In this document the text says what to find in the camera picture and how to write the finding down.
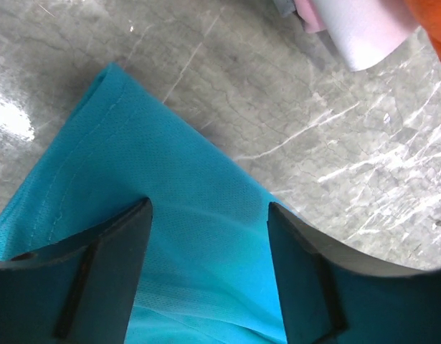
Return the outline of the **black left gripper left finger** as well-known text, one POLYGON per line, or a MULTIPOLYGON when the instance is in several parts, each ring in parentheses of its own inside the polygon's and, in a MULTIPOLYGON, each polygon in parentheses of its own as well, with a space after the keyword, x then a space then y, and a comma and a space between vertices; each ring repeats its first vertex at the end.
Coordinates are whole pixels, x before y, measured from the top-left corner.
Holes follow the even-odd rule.
POLYGON ((0 343, 122 343, 148 245, 149 199, 0 260, 0 343))

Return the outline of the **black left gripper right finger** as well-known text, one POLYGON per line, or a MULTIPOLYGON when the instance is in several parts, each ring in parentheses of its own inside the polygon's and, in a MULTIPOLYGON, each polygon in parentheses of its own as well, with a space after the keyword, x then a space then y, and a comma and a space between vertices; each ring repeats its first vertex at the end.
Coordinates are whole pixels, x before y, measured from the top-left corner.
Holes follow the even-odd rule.
POLYGON ((364 254, 274 202, 267 228, 289 343, 441 343, 441 268, 364 254))

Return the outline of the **teal t shirt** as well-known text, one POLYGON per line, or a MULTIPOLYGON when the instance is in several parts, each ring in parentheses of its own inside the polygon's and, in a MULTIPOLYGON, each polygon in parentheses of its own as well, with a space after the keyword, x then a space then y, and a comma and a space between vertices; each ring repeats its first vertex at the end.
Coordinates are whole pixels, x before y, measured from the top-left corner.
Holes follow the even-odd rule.
POLYGON ((285 329, 267 220, 272 193, 116 64, 101 70, 0 213, 0 259, 147 198, 153 221, 127 343, 313 343, 285 329))

